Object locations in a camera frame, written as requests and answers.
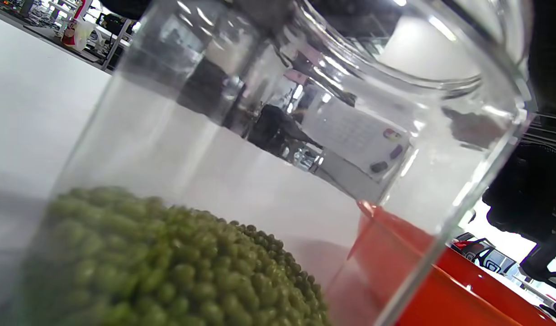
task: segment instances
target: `glass jar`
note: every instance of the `glass jar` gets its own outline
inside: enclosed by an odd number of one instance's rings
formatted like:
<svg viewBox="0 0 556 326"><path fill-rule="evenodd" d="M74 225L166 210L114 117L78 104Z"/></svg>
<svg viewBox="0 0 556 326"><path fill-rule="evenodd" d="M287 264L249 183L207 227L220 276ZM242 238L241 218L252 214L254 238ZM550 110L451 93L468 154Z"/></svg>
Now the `glass jar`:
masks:
<svg viewBox="0 0 556 326"><path fill-rule="evenodd" d="M305 0L154 1L34 233L15 316L348 325L330 289L360 277L345 261L375 207L432 239L378 266L400 278L368 322L390 324L530 121L505 39L447 3L379 1L394 31L366 42Z"/></svg>

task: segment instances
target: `red surface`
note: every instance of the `red surface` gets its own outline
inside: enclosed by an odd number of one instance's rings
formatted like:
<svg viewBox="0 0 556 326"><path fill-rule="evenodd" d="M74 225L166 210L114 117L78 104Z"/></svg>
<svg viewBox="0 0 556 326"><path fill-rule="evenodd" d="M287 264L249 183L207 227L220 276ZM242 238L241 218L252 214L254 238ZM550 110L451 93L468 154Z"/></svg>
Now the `red surface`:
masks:
<svg viewBox="0 0 556 326"><path fill-rule="evenodd" d="M355 259L375 306L385 306L416 268L433 237L381 208L363 215L349 259ZM454 250L445 250L397 322L400 326L556 326L519 295Z"/></svg>

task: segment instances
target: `desk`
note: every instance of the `desk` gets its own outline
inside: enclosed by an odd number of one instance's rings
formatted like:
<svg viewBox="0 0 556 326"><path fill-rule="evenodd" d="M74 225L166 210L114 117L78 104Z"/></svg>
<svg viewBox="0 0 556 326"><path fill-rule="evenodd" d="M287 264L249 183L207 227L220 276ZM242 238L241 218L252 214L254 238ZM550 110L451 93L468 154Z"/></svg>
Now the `desk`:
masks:
<svg viewBox="0 0 556 326"><path fill-rule="evenodd" d="M553 304L555 303L555 301L552 300L550 297L547 297L547 295L539 292L539 290L534 288L530 283L527 283L526 281L524 281L524 280L522 280L522 279L520 279L516 276L513 276L513 278L515 280L518 280L519 282L521 282L522 285L524 285L525 288L528 289L528 291L530 291L534 295L537 295L537 297L540 297L541 300L543 301L544 305L546 305L547 307L553 307Z"/></svg>

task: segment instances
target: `chair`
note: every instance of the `chair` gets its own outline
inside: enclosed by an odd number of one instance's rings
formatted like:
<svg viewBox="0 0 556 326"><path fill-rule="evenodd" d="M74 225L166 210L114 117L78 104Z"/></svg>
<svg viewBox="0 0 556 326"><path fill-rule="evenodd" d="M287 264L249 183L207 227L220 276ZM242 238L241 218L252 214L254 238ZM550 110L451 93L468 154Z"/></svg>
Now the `chair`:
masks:
<svg viewBox="0 0 556 326"><path fill-rule="evenodd" d="M498 274L507 274L517 262L499 250L492 248L477 258L479 265Z"/></svg>
<svg viewBox="0 0 556 326"><path fill-rule="evenodd" d="M492 243L490 243L489 240L487 240L487 238L482 238L473 241L472 243L466 245L462 249L458 249L456 247L454 249L457 250L460 254L462 254L465 258L467 258L471 262L474 262L475 259L477 259L480 254L490 249L495 249L495 246Z"/></svg>

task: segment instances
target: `red object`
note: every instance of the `red object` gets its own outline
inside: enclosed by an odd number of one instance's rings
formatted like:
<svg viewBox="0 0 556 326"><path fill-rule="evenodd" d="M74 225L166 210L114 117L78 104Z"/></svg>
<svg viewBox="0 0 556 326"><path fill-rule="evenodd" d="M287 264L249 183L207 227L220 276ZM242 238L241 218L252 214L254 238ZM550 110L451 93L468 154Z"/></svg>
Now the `red object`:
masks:
<svg viewBox="0 0 556 326"><path fill-rule="evenodd" d="M370 326L416 269L434 239L381 208L365 202L359 202L359 207L363 213L359 236L327 297L338 304L339 290L359 283L352 292L346 291L344 301L351 302L344 310L332 303L330 310L339 324ZM556 326L537 308L452 249L445 250L396 323L421 324Z"/></svg>
<svg viewBox="0 0 556 326"><path fill-rule="evenodd" d="M472 241L458 241L456 243L453 243L453 246L456 246L459 249L462 249L466 246L468 246L470 243L472 243Z"/></svg>

